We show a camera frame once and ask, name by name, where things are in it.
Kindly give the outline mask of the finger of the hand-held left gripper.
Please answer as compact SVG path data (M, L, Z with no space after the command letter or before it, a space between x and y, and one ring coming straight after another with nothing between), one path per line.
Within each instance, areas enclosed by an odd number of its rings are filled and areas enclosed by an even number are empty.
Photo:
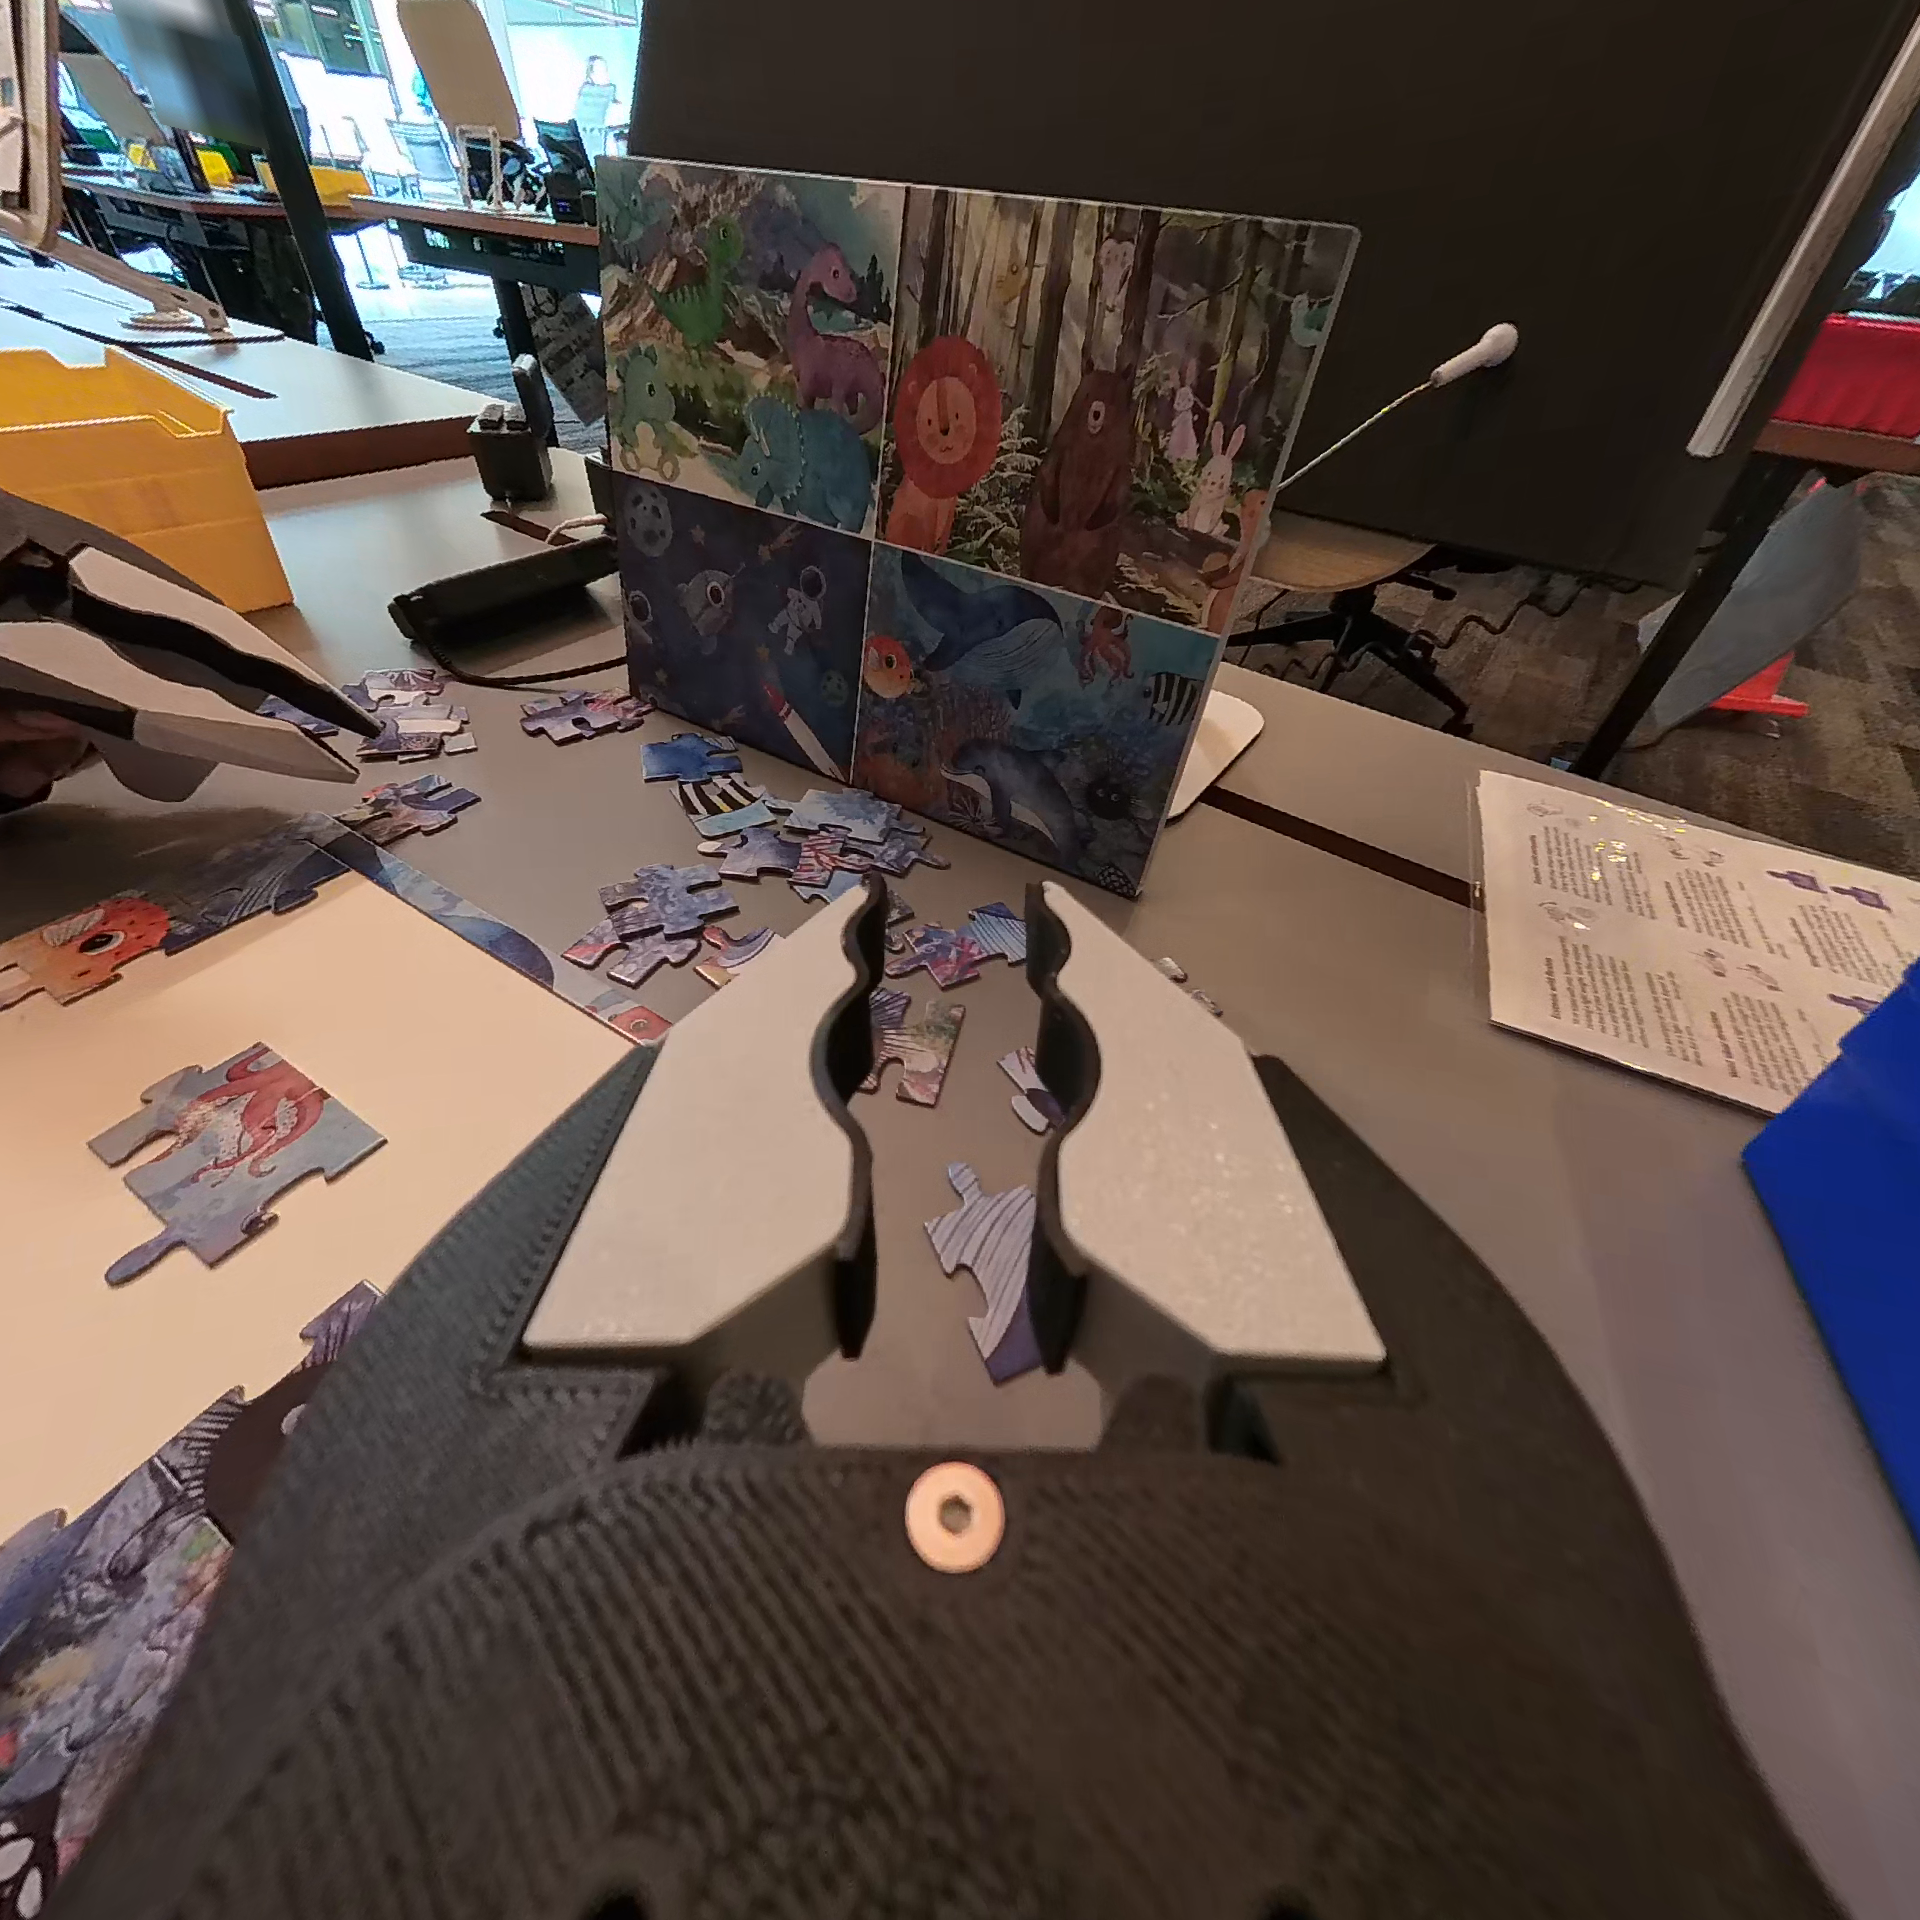
M339 729L359 718L337 686L275 641L249 649L214 637L206 663L64 620L9 622L3 696L7 714L71 724L124 788L155 802L193 798L222 765L290 780L359 776L355 759L267 712L281 700Z
M91 636L155 680L234 708L372 739L376 720L337 684L130 540L15 493L3 495L5 626Z

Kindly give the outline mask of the white tipped thin rod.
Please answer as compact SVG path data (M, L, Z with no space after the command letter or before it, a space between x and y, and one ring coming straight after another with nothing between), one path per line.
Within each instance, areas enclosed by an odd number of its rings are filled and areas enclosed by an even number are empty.
M1299 463L1297 467L1287 467L1278 477L1272 493L1280 495L1295 487L1307 475L1315 473L1319 467L1329 465L1338 454L1358 444L1364 436L1368 436L1377 426L1385 424L1387 420L1391 420L1395 415L1403 413L1411 405L1426 397L1438 395L1440 391L1446 391L1477 375L1479 372L1497 372L1505 368L1510 362L1510 358L1518 352L1520 342L1522 342L1522 334L1518 325L1514 323L1493 325L1469 348L1463 348L1462 352L1438 364L1428 374L1428 377L1424 377L1418 385L1407 389L1401 397L1395 397L1383 407L1375 409L1370 417L1360 420L1356 426L1352 426L1348 432L1338 436L1332 444L1329 444L1325 450L1321 450L1307 462Z

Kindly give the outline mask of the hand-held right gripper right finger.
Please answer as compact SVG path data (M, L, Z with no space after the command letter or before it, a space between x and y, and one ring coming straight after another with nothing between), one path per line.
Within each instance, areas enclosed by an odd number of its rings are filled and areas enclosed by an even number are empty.
M1389 1351L1254 1056L1057 882L1027 890L1037 1075L1027 1302L1043 1369L1139 1427L1250 1445L1270 1390L1389 1392Z

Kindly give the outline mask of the small black box device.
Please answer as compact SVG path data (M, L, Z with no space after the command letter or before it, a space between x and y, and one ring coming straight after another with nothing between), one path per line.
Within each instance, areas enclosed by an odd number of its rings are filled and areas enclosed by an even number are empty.
M511 364L515 397L488 401L468 424L468 452L490 501L507 506L548 501L554 493L558 422L546 374L535 354Z

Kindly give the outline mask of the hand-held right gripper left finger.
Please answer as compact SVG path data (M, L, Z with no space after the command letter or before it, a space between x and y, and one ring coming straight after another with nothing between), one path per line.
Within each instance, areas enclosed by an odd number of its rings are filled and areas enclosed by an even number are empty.
M523 1332L545 1363L726 1375L805 1392L863 1357L879 1312L877 1064L891 896L824 905L654 1056Z

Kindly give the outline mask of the neighbouring grey desk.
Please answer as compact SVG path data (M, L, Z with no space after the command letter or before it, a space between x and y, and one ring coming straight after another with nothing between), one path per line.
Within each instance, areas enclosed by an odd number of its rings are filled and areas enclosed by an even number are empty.
M124 289L65 266L3 268L5 348L42 348L77 368L116 348L224 407L261 491L464 460L468 424L488 405L476 391L261 329L226 342L148 336L124 323L134 309Z

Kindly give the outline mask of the orange fish puzzle piece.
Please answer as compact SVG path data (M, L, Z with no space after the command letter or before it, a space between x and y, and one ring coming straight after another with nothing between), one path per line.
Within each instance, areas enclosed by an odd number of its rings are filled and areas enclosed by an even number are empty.
M105 899L60 921L3 942L3 1009L32 995L58 1005L91 995L120 978L122 968L163 946L169 911L155 899Z

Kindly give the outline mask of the pale striped puzzle piece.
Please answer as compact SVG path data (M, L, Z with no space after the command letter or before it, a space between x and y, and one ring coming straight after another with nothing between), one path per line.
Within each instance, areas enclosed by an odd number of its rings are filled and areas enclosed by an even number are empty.
M1027 1291L1037 1230L1037 1195L1020 1185L990 1193L969 1161L951 1161L947 1181L957 1206L926 1224L926 1236L947 1277L963 1269L981 1289L984 1308L971 1318L975 1345L996 1386L1043 1369Z

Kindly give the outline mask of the scattered heap of loose jigsaw bits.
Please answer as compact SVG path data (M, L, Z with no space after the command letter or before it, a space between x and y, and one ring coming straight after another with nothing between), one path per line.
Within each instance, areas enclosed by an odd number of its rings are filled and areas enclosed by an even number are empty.
M367 763L429 763L470 753L476 741L468 710L445 700L447 677L429 669L374 671L343 688L345 700L376 722L359 743ZM634 694L580 690L543 694L523 704L529 737L584 743L634 731L652 706ZM560 952L543 946L474 901L404 862L402 839L439 833L478 804L478 794L439 772L388 780L337 815L337 831L308 827L318 853L351 868L470 946L492 954L539 987L564 995L591 1019L642 1046L660 1044L672 1021L640 1001L656 974L693 970L722 989L781 944L779 929L728 931L738 911L728 884L779 880L799 901L828 905L861 892L869 876L889 880L887 980L914 974L953 991L981 980L998 958L1027 962L1025 915L1008 901L971 909L961 927L930 925L900 896L896 882L914 868L945 868L928 829L900 804L859 792L810 790L785 800L742 780L738 749L719 735L681 731L642 747L648 782L677 790L687 821L701 837L695 862L654 862L599 892L599 919ZM896 1068L902 1103L934 1109L945 1087L965 1011L932 1001L910 1019L912 995L875 991L877 1066L865 1081L875 1091Z

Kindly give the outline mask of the white flat stand base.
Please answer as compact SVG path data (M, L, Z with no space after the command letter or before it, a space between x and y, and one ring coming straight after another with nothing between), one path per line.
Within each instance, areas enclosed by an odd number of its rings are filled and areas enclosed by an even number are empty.
M1178 821L1260 737L1266 716L1260 706L1213 688L1209 690L1190 747L1174 782L1164 823Z

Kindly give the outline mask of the sleeved instruction sheet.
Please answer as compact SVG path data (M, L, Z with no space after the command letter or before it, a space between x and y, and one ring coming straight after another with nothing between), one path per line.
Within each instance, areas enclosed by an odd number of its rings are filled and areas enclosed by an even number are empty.
M1917 884L1483 772L1479 952L1493 1025L1761 1117L1917 982Z

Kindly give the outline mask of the sea print puzzle frame tray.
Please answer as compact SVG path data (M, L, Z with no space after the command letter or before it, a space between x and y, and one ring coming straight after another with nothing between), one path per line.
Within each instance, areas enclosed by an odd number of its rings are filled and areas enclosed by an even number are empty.
M109 1287L107 1269L159 1232L124 1177L171 1140L120 1165L87 1142L169 1075L255 1042L386 1146L292 1187L228 1259L177 1249ZM91 1509L155 1459L202 1492L214 1437L300 1365L300 1330L363 1281L386 1296L627 1048L361 874L187 952L157 948L71 1005L32 995L5 1011L5 1648ZM77 1826L60 1791L5 1805L5 1916L48 1916L153 1736Z

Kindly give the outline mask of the yellow plastic bin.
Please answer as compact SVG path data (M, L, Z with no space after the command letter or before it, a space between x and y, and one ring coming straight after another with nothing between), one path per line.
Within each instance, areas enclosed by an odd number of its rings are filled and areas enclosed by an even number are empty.
M296 600L230 411L118 348L95 368L3 352L3 489L132 542L234 612Z

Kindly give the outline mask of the black fish puzzle piece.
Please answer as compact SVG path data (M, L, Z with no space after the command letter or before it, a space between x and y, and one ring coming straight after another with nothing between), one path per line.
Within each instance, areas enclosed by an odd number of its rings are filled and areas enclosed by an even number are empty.
M241 1543L306 1408L380 1302L380 1289L363 1281L324 1308L300 1330L300 1365L267 1392L245 1398L214 1437L202 1472L204 1511L230 1545Z

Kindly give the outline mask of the red octopus puzzle piece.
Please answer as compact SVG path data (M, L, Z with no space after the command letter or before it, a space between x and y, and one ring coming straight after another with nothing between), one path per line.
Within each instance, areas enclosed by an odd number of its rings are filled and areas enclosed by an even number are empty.
M329 1091L273 1046L255 1042L214 1068L187 1068L142 1095L136 1115L89 1140L107 1165L120 1165L157 1140L185 1152L212 1138L212 1160L191 1181L234 1171L269 1173L327 1113Z
M277 1204L292 1187L339 1179L386 1146L386 1136L329 1099L322 1122L277 1158L275 1171L191 1181L212 1160L212 1146L212 1138L195 1140L185 1152L169 1144L126 1173L126 1187L157 1216L159 1232L107 1269L109 1287L140 1279L177 1249L193 1251L206 1265L228 1259L275 1224Z

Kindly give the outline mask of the blue plastic box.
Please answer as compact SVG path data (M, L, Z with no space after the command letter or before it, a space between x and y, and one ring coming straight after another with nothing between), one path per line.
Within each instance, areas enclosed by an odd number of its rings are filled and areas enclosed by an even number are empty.
M1919 1533L1919 986L1743 1152L1827 1357L1909 1533Z

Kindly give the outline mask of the black flat device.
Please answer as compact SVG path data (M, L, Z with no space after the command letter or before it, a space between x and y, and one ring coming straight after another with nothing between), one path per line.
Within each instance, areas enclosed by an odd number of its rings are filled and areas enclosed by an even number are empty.
M619 546L601 532L404 591L388 616L419 651L447 653L582 612L591 589L617 573Z

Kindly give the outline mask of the white board frame bar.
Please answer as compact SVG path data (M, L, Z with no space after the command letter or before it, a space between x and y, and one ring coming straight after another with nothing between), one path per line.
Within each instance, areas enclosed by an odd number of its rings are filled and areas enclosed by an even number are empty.
M1913 119L1917 102L1919 26L1913 24L1696 424L1686 444L1690 458L1718 460L1729 452L1792 327L1815 297L1821 276Z

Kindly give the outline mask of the black partition panel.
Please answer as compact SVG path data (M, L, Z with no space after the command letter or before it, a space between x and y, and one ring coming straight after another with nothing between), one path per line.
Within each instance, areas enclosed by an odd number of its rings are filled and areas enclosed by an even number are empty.
M1755 442L1686 446L1917 4L646 4L642 155L1342 223L1297 452L1495 323L1516 358L1301 510L1679 587Z

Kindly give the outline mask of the purple coral puzzle piece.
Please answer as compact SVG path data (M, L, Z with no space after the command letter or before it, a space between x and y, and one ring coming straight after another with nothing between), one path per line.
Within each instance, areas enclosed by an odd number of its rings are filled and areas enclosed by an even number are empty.
M101 1811L179 1687L232 1543L183 1468L152 1461L81 1521L54 1592L5 1648L5 1805Z

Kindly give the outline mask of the dark blue whale puzzle piece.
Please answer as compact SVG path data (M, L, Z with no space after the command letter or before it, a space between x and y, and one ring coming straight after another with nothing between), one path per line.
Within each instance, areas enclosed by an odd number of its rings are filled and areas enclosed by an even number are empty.
M347 874L378 878L380 860L363 833L322 813L302 815L159 886L153 898L167 911L159 952L181 954L261 915L302 909Z

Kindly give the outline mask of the red plastic crate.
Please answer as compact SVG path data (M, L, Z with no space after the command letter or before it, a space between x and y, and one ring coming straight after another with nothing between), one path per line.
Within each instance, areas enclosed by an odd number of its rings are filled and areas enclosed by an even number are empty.
M1919 317L1833 315L1772 419L1872 438L1919 438Z

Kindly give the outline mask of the tan seat office chair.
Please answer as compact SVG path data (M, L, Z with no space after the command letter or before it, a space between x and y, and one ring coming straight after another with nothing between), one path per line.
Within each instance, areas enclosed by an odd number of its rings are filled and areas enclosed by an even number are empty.
M1383 589L1454 602L1454 575L1467 559L1446 546L1280 512L1250 569L1252 587L1270 596L1258 612L1246 606L1237 614L1229 651L1237 665L1276 680L1309 651L1315 659L1303 684L1325 694L1354 671L1381 665L1446 712L1446 733L1469 737L1469 706L1436 669L1446 643L1379 608Z

